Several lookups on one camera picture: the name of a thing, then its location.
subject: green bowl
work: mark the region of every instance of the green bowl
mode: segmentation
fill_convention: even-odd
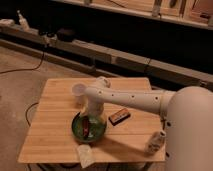
[[[83,137],[83,126],[80,112],[72,121],[72,132],[74,137],[82,143],[92,143],[101,139],[106,131],[107,124],[103,124],[100,118],[89,116],[89,135],[87,138]]]

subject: white cup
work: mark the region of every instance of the white cup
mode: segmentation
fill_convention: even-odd
[[[84,105],[85,103],[85,89],[86,86],[84,84],[75,84],[72,87],[72,95],[75,97],[75,102],[77,105]]]

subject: floor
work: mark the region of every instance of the floor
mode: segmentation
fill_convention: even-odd
[[[0,72],[18,68],[33,68],[39,59],[0,47]],[[45,82],[49,78],[91,77],[59,65],[44,62],[37,71],[14,72],[0,75],[0,171],[27,171],[25,164],[17,163],[18,154],[27,134],[25,110],[39,100]],[[29,111],[33,117],[35,108]],[[139,170],[141,164],[113,164],[112,170]],[[154,164],[150,171],[163,171],[163,164]],[[32,164],[32,171],[40,169]],[[81,170],[80,166],[73,171]],[[106,170],[106,164],[94,165],[86,170]]]

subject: wooden table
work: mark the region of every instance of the wooden table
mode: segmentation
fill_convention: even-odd
[[[79,108],[75,107],[71,88],[76,83],[86,85],[95,78],[49,79],[41,96],[23,148],[20,163],[75,163],[79,162],[71,122]],[[115,89],[150,90],[147,78],[110,78]],[[105,104],[109,116],[122,106]],[[97,163],[105,162],[160,162],[164,161],[165,148],[152,157],[143,155],[145,143],[161,129],[157,115],[129,108],[131,117],[113,127],[107,123],[105,136],[92,145]]]

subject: small box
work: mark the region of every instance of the small box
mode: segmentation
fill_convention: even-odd
[[[130,116],[131,114],[129,113],[129,111],[126,108],[124,108],[116,112],[115,114],[111,115],[109,117],[109,121],[112,123],[113,126],[115,126],[120,122],[122,122],[123,120],[129,118]]]
[[[12,19],[1,19],[0,20],[0,27],[4,27],[4,26],[11,27],[13,25],[15,25],[15,21]]]

